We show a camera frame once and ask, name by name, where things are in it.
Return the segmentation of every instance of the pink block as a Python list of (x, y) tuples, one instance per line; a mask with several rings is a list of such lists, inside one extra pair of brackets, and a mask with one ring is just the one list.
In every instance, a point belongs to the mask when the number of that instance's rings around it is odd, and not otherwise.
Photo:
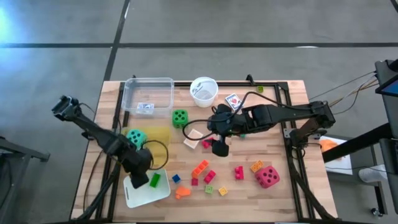
[(213, 140), (213, 138), (208, 138), (208, 139), (202, 140), (201, 144), (202, 144), (202, 146), (203, 146), (205, 149), (207, 149), (208, 147), (211, 146), (211, 142), (208, 142), (207, 140)]
[(275, 168), (272, 166), (267, 166), (254, 174), (257, 181), (263, 188), (269, 188), (270, 186), (279, 182), (279, 174), (276, 172)]
[(235, 179), (237, 180), (243, 180), (243, 166), (238, 166), (235, 168)]
[(206, 177), (205, 177), (205, 179), (204, 179), (204, 181), (206, 182), (206, 184), (209, 184), (210, 181), (213, 180), (213, 178), (214, 178), (215, 175), (216, 175), (216, 172), (214, 172), (214, 171), (211, 170), (211, 171), (206, 175)]
[(196, 178), (192, 178), (192, 180), (191, 180), (191, 185), (192, 185), (192, 186), (197, 186), (198, 184), (199, 184), (199, 180), (196, 179)]

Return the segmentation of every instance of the transparent plastic bin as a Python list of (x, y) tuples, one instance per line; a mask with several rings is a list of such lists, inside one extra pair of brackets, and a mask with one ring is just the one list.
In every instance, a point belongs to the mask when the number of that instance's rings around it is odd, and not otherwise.
[(124, 84), (122, 108), (143, 117), (169, 117), (174, 102), (171, 78), (130, 78)]

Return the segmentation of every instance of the concrete floor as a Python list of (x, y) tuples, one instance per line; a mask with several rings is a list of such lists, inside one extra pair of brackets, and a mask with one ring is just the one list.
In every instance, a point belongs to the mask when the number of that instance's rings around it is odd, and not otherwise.
[[(2, 0), (0, 43), (113, 43), (124, 0)], [(132, 0), (121, 42), (396, 42), (398, 13), (388, 0)], [(398, 48), (119, 49), (110, 80), (171, 77), (192, 80), (305, 80), (309, 96), (397, 58)], [(0, 136), (48, 151), (32, 161), (14, 214), (15, 223), (68, 219), (87, 141), (60, 122), (51, 108), (62, 94), (96, 107), (111, 49), (0, 48)], [(319, 97), (334, 100), (358, 80)], [(348, 107), (342, 102), (335, 111)], [(361, 92), (336, 117), (331, 134), (354, 137), (384, 124), (381, 97)], [(339, 217), (393, 223), (398, 216), (385, 190), (389, 214), (374, 218), (371, 187), (331, 182)]]

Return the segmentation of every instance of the green toy block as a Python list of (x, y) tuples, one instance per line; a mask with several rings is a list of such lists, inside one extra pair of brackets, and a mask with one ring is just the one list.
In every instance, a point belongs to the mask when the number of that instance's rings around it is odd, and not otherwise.
[(173, 111), (173, 126), (183, 128), (188, 123), (188, 112), (186, 110)]
[(264, 87), (257, 86), (257, 92), (262, 93), (264, 91)]
[(208, 194), (212, 194), (213, 193), (213, 186), (206, 185), (205, 192), (208, 193)]
[(137, 146), (137, 150), (139, 150), (142, 144), (147, 140), (147, 135), (138, 129), (130, 130), (126, 137)]
[(157, 183), (159, 183), (159, 179), (160, 179), (160, 174), (156, 174), (156, 173), (155, 173), (154, 176), (152, 177), (152, 180), (150, 180), (149, 185), (150, 185), (151, 187), (156, 188)]

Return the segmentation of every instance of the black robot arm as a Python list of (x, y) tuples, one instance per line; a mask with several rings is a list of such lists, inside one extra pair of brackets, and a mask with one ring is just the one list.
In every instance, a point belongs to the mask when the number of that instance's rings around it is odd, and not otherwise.
[(274, 105), (256, 105), (242, 108), (241, 114), (232, 114), (231, 108), (218, 105), (210, 116), (207, 128), (220, 135), (220, 140), (212, 142), (213, 153), (227, 156), (229, 147), (225, 137), (267, 131), (280, 122), (309, 120), (300, 128), (290, 132), (292, 146), (299, 146), (308, 141), (308, 136), (320, 128), (330, 128), (335, 123), (327, 103), (315, 101), (306, 105), (280, 107)]
[(137, 146), (122, 134), (99, 127), (81, 111), (79, 101), (70, 96), (61, 96), (52, 109), (54, 116), (61, 121), (71, 121), (85, 132), (84, 137), (96, 139), (99, 147), (109, 156), (116, 156), (124, 170), (130, 173), (132, 186), (136, 189), (149, 181), (146, 171), (153, 160), (148, 149), (137, 151)]

